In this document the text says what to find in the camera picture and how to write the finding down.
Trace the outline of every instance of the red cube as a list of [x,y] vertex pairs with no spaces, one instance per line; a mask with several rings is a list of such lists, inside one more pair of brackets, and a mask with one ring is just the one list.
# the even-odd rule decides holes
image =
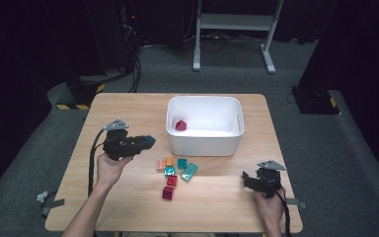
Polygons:
[[178,179],[178,177],[176,175],[170,175],[170,176],[168,176],[168,180],[167,180],[166,184],[168,186],[176,187],[177,186],[177,179]]
[[172,200],[172,194],[174,193],[173,187],[165,186],[163,192],[162,192],[162,198],[167,200]]

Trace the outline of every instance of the wrist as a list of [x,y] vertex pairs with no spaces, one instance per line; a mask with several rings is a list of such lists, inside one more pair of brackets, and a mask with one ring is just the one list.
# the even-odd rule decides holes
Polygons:
[[94,186],[94,191],[101,192],[101,193],[109,193],[112,188],[113,188],[112,185],[97,181]]
[[266,236],[267,237],[281,237],[281,230],[279,226],[267,226],[266,227]]

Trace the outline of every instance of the gray carpet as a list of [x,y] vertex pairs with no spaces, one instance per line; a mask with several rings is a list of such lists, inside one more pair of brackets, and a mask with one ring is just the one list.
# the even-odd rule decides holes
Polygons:
[[[379,236],[379,164],[341,93],[330,92],[338,116],[301,115],[290,94],[314,46],[273,42],[274,75],[266,72],[257,44],[202,51],[199,72],[191,70],[191,49],[142,48],[138,92],[264,94],[293,190],[308,204],[301,210],[303,231],[295,236]],[[131,83],[131,75],[109,82],[104,93],[127,92]],[[63,87],[48,92],[53,104]],[[53,108],[19,152],[0,181],[0,236],[60,235],[45,230],[36,198],[57,190],[87,113]]]

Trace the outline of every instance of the dark background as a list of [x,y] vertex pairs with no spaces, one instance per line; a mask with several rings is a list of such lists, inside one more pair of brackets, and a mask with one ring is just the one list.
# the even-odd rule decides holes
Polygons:
[[[106,44],[97,36],[95,24],[92,24],[95,16],[84,15],[84,8],[78,8],[81,4],[85,6],[94,2],[72,2],[77,3],[70,5],[72,16],[83,16],[84,19],[78,23],[80,27],[72,29],[81,36],[76,40],[81,42],[78,45],[85,45],[79,51],[94,60],[94,65],[100,64],[96,70],[104,73],[107,67],[101,53],[110,48],[104,47]],[[146,37],[180,45],[180,39],[188,29],[188,36],[194,35],[195,18],[191,16],[196,9],[194,12],[191,10],[192,1],[135,2],[139,7],[136,16],[141,17],[142,34]],[[148,8],[148,2],[156,2],[158,8]],[[203,9],[206,12],[211,9],[215,13],[262,14],[272,12],[274,6],[271,0],[261,3],[247,0],[245,4],[234,2],[218,1],[216,5],[215,1],[204,0]],[[99,3],[111,5],[113,1]],[[299,39],[300,43],[319,39],[336,3],[335,0],[285,1],[274,39]],[[171,14],[156,14],[159,8]],[[75,53],[77,49],[69,47],[61,30],[66,26],[57,22],[49,10],[46,1],[0,0],[0,177],[51,109],[47,91],[71,77],[78,77],[81,70],[89,69],[75,65],[76,58],[84,55],[78,55]],[[151,21],[147,20],[148,16],[152,16]],[[153,24],[156,22],[174,23]],[[107,24],[118,25],[118,22],[114,18]],[[325,78],[318,73],[316,79],[305,80],[326,83],[328,89],[342,92],[364,138],[379,160],[379,1],[340,1],[327,30],[312,60],[321,60],[321,66],[331,70],[323,70]],[[81,31],[88,36],[83,37],[79,34]],[[119,54],[114,59],[111,57],[111,60],[116,58],[119,65],[126,61],[121,50],[117,51]]]

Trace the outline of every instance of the fingers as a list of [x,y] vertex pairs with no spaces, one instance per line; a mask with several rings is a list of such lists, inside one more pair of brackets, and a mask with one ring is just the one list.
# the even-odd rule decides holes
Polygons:
[[125,166],[126,164],[128,164],[128,162],[132,161],[133,158],[134,158],[134,156],[124,157],[124,158],[118,160],[117,162],[119,162],[122,166]]

